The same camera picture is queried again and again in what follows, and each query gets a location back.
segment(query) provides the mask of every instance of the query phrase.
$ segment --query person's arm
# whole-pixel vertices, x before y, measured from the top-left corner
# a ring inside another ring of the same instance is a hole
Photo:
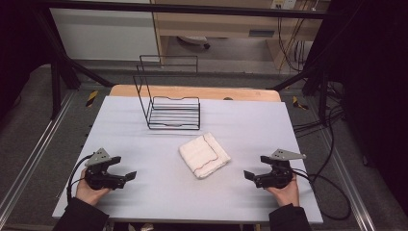
[[[85,170],[82,171],[78,183],[76,197],[72,198],[65,208],[63,216],[55,225],[53,231],[101,231],[108,220],[108,215],[94,206],[99,199],[110,189],[95,191],[83,179]]]
[[[270,231],[311,231],[305,211],[299,207],[299,189],[296,175],[293,175],[291,183],[283,189],[267,188],[272,193],[279,209],[269,214]]]

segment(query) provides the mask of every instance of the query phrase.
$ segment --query white table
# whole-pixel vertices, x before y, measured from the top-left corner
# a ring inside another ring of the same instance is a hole
[[[243,171],[267,173],[260,162],[277,148],[299,152],[284,103],[200,99],[199,131],[152,131],[146,126],[137,97],[107,96],[79,159],[104,147],[121,163],[108,172],[136,179],[109,193],[98,208],[116,221],[264,223],[278,205],[273,196],[244,179]],[[209,177],[198,180],[181,158],[178,147],[211,132],[232,160]],[[292,167],[305,169],[303,161]],[[74,179],[78,179],[80,170]],[[321,223],[308,182],[298,177],[300,204],[311,223]],[[60,218],[66,192],[53,213]]]

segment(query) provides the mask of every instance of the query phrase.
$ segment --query folded towel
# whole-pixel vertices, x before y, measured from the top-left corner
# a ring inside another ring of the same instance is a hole
[[[192,173],[199,179],[207,177],[231,160],[211,133],[181,145],[179,150]]]

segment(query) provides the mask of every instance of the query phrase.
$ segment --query dish rack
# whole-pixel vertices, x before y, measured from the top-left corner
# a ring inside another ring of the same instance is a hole
[[[187,64],[160,64],[146,60],[187,59]],[[180,71],[180,68],[192,71]],[[151,92],[148,79],[155,77],[194,76],[198,72],[196,56],[140,56],[137,75],[133,76],[147,127],[151,130],[199,130],[200,99],[195,96],[171,98]]]

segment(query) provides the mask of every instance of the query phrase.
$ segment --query hand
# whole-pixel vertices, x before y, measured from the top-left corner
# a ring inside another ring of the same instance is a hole
[[[291,203],[294,206],[299,206],[299,188],[297,187],[296,174],[293,174],[292,181],[285,188],[269,187],[266,190],[275,196],[280,207]]]
[[[95,206],[99,199],[105,194],[111,191],[111,189],[93,190],[84,179],[86,168],[81,172],[81,180],[78,183],[76,196],[78,199],[88,203],[89,205]]]

